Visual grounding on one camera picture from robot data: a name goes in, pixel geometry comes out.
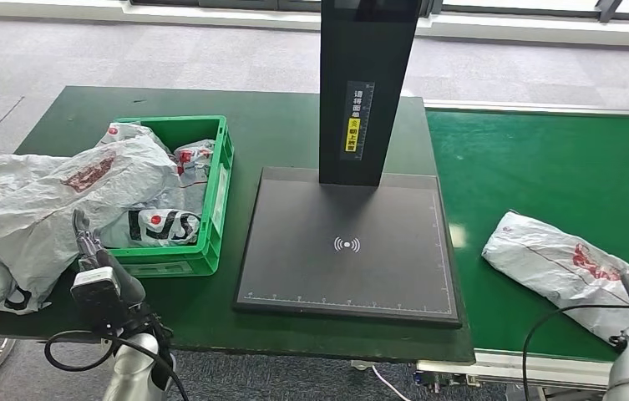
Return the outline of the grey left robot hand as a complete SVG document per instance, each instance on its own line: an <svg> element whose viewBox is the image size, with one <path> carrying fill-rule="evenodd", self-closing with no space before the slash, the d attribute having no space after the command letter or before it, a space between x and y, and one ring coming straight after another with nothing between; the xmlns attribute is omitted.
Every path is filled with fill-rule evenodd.
<svg viewBox="0 0 629 401"><path fill-rule="evenodd" d="M99 232L89 228L89 218L84 211L74 210L72 225L79 249L79 272L72 288L96 288L99 283L108 284L128 307L142 303L145 290L141 282L131 276L102 245Z"/></svg>

